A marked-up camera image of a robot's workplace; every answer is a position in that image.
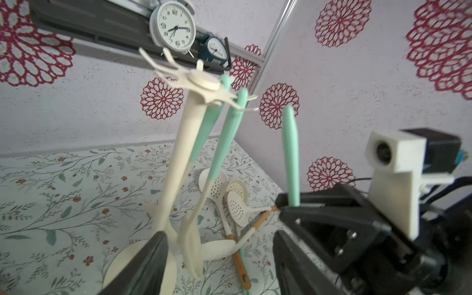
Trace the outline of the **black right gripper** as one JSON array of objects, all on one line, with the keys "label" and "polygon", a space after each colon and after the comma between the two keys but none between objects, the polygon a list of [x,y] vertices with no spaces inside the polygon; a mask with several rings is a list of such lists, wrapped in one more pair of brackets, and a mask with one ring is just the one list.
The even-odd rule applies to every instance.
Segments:
[{"label": "black right gripper", "polygon": [[407,238],[346,184],[275,201],[286,232],[336,287],[353,295],[432,294],[443,282],[443,256]]}]

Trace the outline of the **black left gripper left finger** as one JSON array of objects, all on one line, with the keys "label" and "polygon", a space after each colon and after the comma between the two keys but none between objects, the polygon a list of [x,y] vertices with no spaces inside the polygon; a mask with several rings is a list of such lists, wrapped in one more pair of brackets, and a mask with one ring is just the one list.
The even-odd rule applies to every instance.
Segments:
[{"label": "black left gripper left finger", "polygon": [[100,293],[158,295],[161,292],[167,256],[167,235],[157,232]]}]

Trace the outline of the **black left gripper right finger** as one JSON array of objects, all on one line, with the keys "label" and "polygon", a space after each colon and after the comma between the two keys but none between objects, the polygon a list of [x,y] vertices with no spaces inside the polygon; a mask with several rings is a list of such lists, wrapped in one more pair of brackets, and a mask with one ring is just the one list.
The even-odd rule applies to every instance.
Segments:
[{"label": "black left gripper right finger", "polygon": [[345,294],[328,280],[285,231],[275,233],[273,254],[282,295]]}]

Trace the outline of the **cream skimmer round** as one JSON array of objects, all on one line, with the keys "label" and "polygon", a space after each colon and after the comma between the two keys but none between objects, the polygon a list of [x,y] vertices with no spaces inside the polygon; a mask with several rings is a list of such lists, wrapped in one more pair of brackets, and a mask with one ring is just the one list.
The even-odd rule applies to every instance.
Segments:
[{"label": "cream skimmer round", "polygon": [[295,109],[288,105],[283,109],[282,117],[283,150],[288,186],[288,203],[291,207],[299,207],[299,137],[295,119]]}]

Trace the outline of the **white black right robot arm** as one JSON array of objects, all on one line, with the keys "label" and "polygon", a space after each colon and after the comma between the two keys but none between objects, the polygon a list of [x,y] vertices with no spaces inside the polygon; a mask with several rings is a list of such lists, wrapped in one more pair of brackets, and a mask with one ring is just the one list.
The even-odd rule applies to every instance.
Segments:
[{"label": "white black right robot arm", "polygon": [[472,198],[440,209],[434,203],[470,186],[420,188],[419,235],[407,237],[367,195],[347,184],[287,193],[275,205],[290,233],[277,232],[274,256],[284,295],[469,295],[472,292]]}]

